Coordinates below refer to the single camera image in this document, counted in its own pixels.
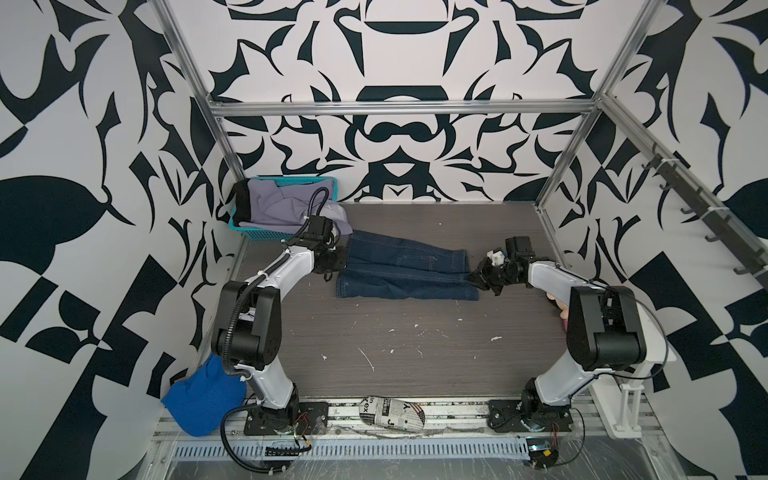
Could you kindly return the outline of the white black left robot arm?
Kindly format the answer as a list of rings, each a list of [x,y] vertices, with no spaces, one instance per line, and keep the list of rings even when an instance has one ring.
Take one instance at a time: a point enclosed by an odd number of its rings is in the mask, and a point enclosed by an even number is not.
[[[321,274],[329,281],[346,267],[341,233],[322,214],[330,198],[330,185],[319,182],[281,255],[246,281],[227,282],[219,297],[211,350],[225,374],[250,385],[257,394],[257,412],[279,429],[299,417],[298,389],[278,358],[281,302],[305,276]]]

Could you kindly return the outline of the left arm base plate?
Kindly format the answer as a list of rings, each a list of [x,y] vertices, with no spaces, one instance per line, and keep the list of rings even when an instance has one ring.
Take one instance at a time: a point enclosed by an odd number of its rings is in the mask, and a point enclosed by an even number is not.
[[[327,402],[299,402],[284,409],[254,406],[246,416],[246,436],[293,434],[308,436],[323,433],[327,427]]]

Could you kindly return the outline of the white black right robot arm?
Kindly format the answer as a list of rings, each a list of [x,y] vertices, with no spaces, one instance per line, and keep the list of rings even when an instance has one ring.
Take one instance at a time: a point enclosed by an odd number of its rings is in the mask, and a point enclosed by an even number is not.
[[[568,313],[564,354],[526,383],[512,413],[492,409],[489,425],[495,430],[513,420],[541,430],[555,416],[569,414],[573,398],[599,378],[640,386],[671,359],[659,320],[631,289],[586,279],[540,257],[525,236],[508,238],[503,249],[488,252],[467,280],[495,295],[517,284],[539,289]]]

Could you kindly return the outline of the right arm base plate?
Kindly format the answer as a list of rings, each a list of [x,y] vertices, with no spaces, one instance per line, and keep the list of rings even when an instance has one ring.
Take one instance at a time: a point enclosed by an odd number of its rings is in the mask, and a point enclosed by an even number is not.
[[[519,399],[492,399],[487,402],[488,427],[496,433],[571,432],[573,417],[561,407],[529,412]]]

